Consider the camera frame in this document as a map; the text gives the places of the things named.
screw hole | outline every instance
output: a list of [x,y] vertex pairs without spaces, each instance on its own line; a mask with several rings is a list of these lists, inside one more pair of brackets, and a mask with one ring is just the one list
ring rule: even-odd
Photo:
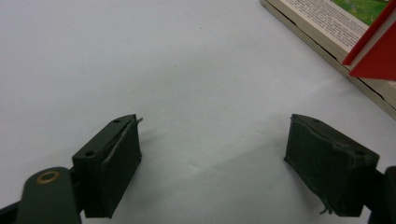
[[86,157],[91,157],[91,156],[93,156],[93,154],[95,154],[93,151],[88,151],[88,152],[85,153],[85,156]]
[[54,180],[56,180],[59,176],[58,171],[48,171],[37,178],[37,184],[48,184]]

white surface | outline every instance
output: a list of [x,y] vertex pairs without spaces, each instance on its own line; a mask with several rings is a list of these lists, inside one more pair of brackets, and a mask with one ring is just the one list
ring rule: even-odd
[[396,122],[258,0],[0,2],[1,207],[133,113],[143,161],[84,223],[366,223],[320,216],[282,161],[292,113],[396,163]]

white table surface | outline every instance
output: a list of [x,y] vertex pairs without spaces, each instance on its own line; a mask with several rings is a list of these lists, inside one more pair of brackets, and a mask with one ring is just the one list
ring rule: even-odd
[[367,223],[324,206],[283,162],[292,113],[396,164],[396,122],[259,0],[0,2],[0,207],[112,119],[143,160],[112,219]]

green picture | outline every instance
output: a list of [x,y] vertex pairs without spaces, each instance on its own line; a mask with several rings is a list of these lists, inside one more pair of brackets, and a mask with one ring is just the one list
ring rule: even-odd
[[389,0],[331,0],[337,6],[371,25]]

book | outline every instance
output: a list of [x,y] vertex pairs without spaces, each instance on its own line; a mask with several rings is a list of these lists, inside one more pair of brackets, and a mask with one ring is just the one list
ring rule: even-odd
[[396,1],[382,10],[343,64],[351,65],[353,77],[396,80]]
[[[354,52],[355,57],[360,54],[360,51],[354,47],[375,24],[376,19],[383,17],[381,14],[390,4],[388,1],[260,0],[260,2],[324,60],[396,119],[396,82],[352,77],[349,73],[357,67],[357,64],[347,64],[347,61],[343,64],[349,53]],[[361,48],[368,42],[360,43]]]

